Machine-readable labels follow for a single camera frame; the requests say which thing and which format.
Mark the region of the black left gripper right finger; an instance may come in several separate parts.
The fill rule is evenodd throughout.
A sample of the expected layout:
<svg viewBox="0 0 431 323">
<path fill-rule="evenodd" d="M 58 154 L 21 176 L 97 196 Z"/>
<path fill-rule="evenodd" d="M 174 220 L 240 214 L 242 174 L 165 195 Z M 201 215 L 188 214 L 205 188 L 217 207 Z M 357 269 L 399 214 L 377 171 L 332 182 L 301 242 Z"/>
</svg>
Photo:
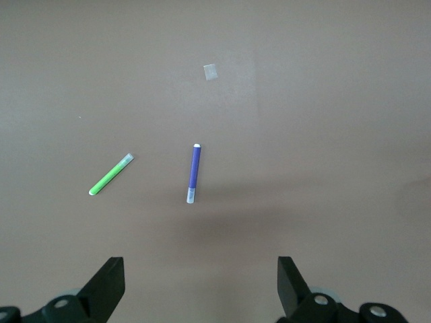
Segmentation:
<svg viewBox="0 0 431 323">
<path fill-rule="evenodd" d="M 322 291 L 312 291 L 293 259 L 277 259 L 277 292 L 285 316 L 279 322 L 406 322 L 395 308 L 383 303 L 364 303 L 358 312 Z"/>
</svg>

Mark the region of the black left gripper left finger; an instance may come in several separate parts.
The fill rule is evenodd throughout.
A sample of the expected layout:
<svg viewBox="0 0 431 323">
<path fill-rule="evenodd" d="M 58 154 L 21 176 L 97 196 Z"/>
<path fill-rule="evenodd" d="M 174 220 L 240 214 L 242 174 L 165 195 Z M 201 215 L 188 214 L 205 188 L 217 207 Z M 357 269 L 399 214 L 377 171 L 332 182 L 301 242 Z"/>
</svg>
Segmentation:
<svg viewBox="0 0 431 323">
<path fill-rule="evenodd" d="M 75 295 L 50 300 L 38 311 L 22 316 L 19 308 L 1 308 L 1 321 L 20 322 L 107 322 L 125 293 L 122 257 L 111 257 Z"/>
</svg>

